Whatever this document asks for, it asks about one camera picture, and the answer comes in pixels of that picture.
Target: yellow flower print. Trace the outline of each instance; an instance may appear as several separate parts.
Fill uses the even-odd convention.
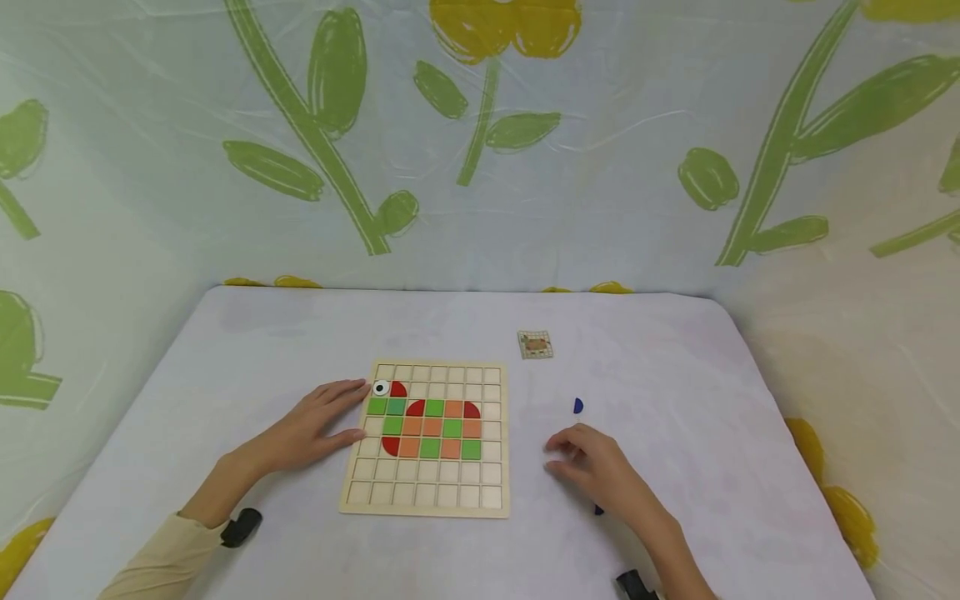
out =
[[[430,20],[446,52],[463,64],[487,63],[476,126],[457,185],[473,181],[484,147],[499,154],[538,143],[560,125],[559,112],[517,112],[492,122],[500,85],[500,54],[513,43],[525,57],[559,58],[580,33],[577,0],[430,0]],[[418,60],[414,83],[447,119],[467,114],[468,100],[438,67]]]
[[[590,288],[590,291],[595,294],[632,294],[634,292],[634,290],[629,287],[623,287],[619,281],[597,283]]]
[[[839,486],[824,486],[824,447],[813,426],[804,419],[786,419],[794,444],[820,486],[844,541],[850,547],[860,568],[868,569],[876,563],[880,548],[874,540],[874,519],[856,497]]]
[[[247,279],[246,277],[232,277],[224,281],[224,285],[246,285],[250,287],[268,287],[266,283],[260,283],[254,279]],[[310,279],[304,279],[303,277],[297,277],[293,275],[281,275],[274,279],[275,287],[309,287],[316,289],[323,289],[324,287],[317,283],[316,281],[311,281]]]
[[[430,0],[437,38],[453,58],[477,64],[512,41],[525,57],[555,59],[580,33],[576,0]]]
[[[33,556],[53,522],[52,518],[37,521],[13,536],[7,547],[0,550],[0,598],[13,586],[13,580]]]
[[[860,11],[872,21],[934,23],[960,18],[960,1],[861,0]]]

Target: wooden puzzle board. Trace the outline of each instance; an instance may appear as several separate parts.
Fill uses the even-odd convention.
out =
[[[507,370],[383,359],[360,410],[342,513],[510,515]]]

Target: red semicircle tile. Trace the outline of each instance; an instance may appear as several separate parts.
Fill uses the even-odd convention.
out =
[[[415,400],[413,404],[407,407],[407,417],[422,417],[426,408],[426,400]]]
[[[464,419],[480,419],[480,409],[473,402],[464,402]]]
[[[387,454],[399,456],[400,438],[383,438],[380,443],[383,444],[383,449],[387,451]]]

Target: white tablecloth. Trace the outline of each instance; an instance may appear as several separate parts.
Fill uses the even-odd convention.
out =
[[[521,360],[519,329],[555,357]],[[726,600],[873,595],[730,317],[674,295],[215,288],[123,418],[10,600],[93,598],[225,451],[318,383],[377,358],[502,362],[510,382],[507,520],[348,516],[347,454],[263,482],[264,521],[191,597],[292,600],[615,598],[649,560],[542,468],[574,422],[614,435],[680,520]],[[351,413],[342,426],[355,426]]]

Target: beige sleeve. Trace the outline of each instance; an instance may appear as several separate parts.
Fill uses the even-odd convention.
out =
[[[224,523],[207,529],[170,515],[98,600],[180,600],[220,545]]]

